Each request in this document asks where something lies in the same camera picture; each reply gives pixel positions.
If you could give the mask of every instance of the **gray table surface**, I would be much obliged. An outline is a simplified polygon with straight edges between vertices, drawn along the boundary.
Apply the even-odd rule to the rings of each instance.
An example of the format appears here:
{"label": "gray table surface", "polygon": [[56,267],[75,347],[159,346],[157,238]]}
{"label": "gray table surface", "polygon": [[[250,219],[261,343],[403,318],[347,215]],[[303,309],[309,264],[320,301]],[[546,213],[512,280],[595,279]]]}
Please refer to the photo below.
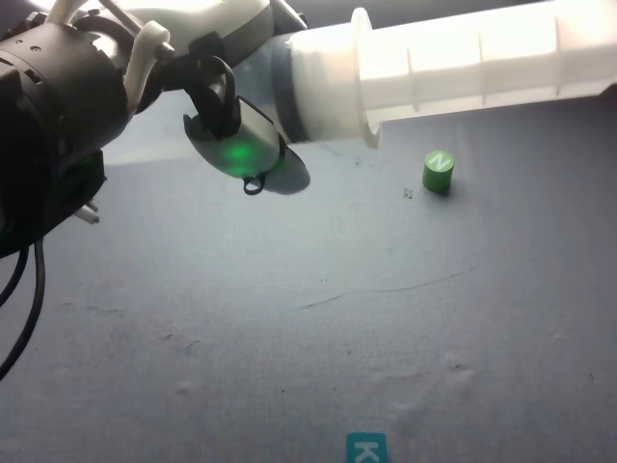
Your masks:
{"label": "gray table surface", "polygon": [[[46,239],[0,462],[342,462],[354,431],[385,432],[392,462],[617,461],[614,104],[300,146],[312,185],[289,198],[201,161],[190,106],[136,118],[107,150],[101,224]],[[435,149],[457,159],[449,197],[421,186]],[[122,164],[157,152],[174,159]]]}

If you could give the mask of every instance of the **teal block with letter k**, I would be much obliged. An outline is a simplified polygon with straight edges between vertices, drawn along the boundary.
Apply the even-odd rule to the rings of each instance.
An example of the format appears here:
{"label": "teal block with letter k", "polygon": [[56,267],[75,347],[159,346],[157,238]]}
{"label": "teal block with letter k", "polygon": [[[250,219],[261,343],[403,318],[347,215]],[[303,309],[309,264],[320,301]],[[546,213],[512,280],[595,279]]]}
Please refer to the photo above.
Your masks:
{"label": "teal block with letter k", "polygon": [[386,434],[378,432],[347,434],[347,463],[388,463]]}

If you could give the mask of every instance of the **black cable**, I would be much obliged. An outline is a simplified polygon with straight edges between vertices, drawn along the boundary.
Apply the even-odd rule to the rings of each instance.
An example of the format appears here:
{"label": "black cable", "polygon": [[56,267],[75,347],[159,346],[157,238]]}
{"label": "black cable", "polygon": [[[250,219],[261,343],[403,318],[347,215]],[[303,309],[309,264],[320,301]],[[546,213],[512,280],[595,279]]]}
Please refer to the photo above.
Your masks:
{"label": "black cable", "polygon": [[42,240],[35,243],[35,262],[37,267],[37,282],[35,286],[35,297],[32,303],[32,309],[30,309],[30,314],[28,315],[26,324],[23,327],[23,331],[19,335],[19,338],[17,338],[13,349],[11,349],[11,352],[4,363],[0,365],[0,382],[2,382],[9,371],[11,371],[11,368],[13,368],[17,360],[19,360],[19,357],[26,349],[32,334],[35,331],[37,322],[39,321],[42,300],[45,294],[45,256],[42,251]]}
{"label": "black cable", "polygon": [[15,270],[13,271],[13,275],[11,279],[7,283],[7,287],[4,288],[2,293],[0,293],[0,307],[4,306],[5,303],[9,300],[9,298],[13,295],[13,292],[19,285],[19,281],[23,276],[23,272],[26,269],[26,264],[28,263],[28,249],[22,249],[19,252],[19,259],[17,260],[17,265],[15,266]]}

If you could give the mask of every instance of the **white plastic cylinder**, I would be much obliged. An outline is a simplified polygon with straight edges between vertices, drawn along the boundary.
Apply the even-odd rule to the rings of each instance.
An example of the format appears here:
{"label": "white plastic cylinder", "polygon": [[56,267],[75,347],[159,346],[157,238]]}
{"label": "white plastic cylinder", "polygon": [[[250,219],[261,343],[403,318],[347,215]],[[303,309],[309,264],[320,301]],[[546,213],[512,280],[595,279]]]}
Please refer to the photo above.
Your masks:
{"label": "white plastic cylinder", "polygon": [[301,118],[314,140],[379,123],[598,95],[617,76],[617,1],[555,0],[372,31],[351,24],[288,43]]}

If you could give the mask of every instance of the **green cylinder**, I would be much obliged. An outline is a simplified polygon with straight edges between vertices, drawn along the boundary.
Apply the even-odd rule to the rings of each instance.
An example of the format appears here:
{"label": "green cylinder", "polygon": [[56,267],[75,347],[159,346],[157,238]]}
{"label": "green cylinder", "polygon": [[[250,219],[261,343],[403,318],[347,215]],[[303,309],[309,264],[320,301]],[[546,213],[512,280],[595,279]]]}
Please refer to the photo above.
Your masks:
{"label": "green cylinder", "polygon": [[441,193],[450,187],[453,172],[454,156],[448,151],[433,151],[424,161],[422,184],[428,190]]}

